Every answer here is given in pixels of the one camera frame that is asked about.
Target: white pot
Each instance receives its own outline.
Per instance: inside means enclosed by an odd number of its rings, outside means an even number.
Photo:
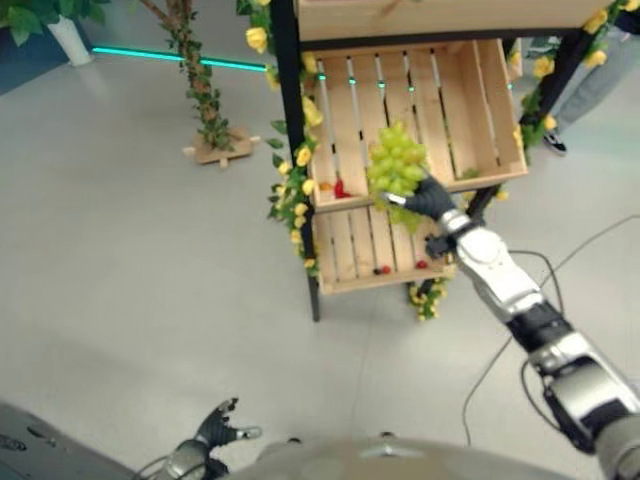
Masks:
[[[93,60],[78,34],[76,25],[71,20],[60,17],[58,23],[47,25],[47,27],[69,57],[69,63],[72,66],[86,65]]]

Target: black metal frame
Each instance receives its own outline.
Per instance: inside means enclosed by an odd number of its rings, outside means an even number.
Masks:
[[[556,57],[555,72],[546,76],[538,89],[541,95],[540,112],[536,118],[522,118],[521,124],[535,123],[544,118],[566,87],[573,73],[580,65],[585,53],[591,46],[594,36],[578,29],[519,29],[519,30],[487,30],[464,32],[440,32],[410,35],[393,35],[384,37],[342,38],[331,40],[307,41],[300,43],[298,22],[294,10],[294,0],[278,0],[270,3],[272,31],[275,41],[278,72],[282,90],[282,101],[287,122],[287,135],[291,157],[304,141],[304,113],[302,111],[302,91],[300,88],[300,55],[303,50],[327,50],[379,45],[402,45],[411,43],[476,40],[481,38],[502,38],[503,48],[508,52],[513,47],[517,37],[527,36],[562,36],[558,55]],[[469,203],[467,215],[478,222],[482,222],[482,215],[491,199],[499,191],[500,185],[481,188]],[[313,205],[308,201],[309,209],[306,213],[307,222],[302,226],[301,235],[305,257],[315,258],[311,219],[314,214]],[[320,300],[318,281],[307,275],[309,295],[311,297],[311,312],[314,322],[320,321]],[[432,281],[422,283],[420,291],[427,293]]]

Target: grape bunch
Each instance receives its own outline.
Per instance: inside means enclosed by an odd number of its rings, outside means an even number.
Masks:
[[[412,196],[420,181],[427,176],[427,149],[413,141],[402,122],[381,128],[378,137],[380,143],[369,147],[369,193],[377,209],[389,212],[391,223],[402,223],[414,233],[424,219],[416,213],[382,201],[380,193]]]

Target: light strip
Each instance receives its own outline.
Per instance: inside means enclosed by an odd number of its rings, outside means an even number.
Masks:
[[[110,55],[123,55],[127,57],[142,57],[153,58],[155,60],[168,60],[171,62],[179,62],[183,58],[179,55],[173,55],[170,53],[152,52],[148,50],[132,50],[129,48],[111,48],[111,47],[93,47],[94,53],[106,53]],[[203,65],[210,65],[213,67],[224,68],[237,68],[239,70],[249,70],[251,72],[264,72],[266,68],[264,65],[257,65],[253,63],[234,62],[230,60],[220,60],[216,58],[203,58],[200,63]]]

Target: wooden shelf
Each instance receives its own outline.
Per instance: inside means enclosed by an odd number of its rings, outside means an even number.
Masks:
[[[367,147],[388,121],[402,120],[427,147],[427,162],[451,192],[527,173],[514,132],[507,70],[498,40],[318,52],[324,80],[315,93],[326,121],[311,162],[316,211],[371,204]],[[461,179],[469,170],[475,178]],[[351,198],[321,191],[337,173]]]
[[[610,0],[298,0],[300,39],[579,28]]]
[[[323,294],[451,275],[452,267],[425,253],[426,236],[438,234],[431,220],[425,219],[414,235],[403,225],[391,225],[387,214],[373,207],[316,214],[313,222]],[[421,260],[427,269],[415,268]],[[374,273],[384,266],[391,273]]]

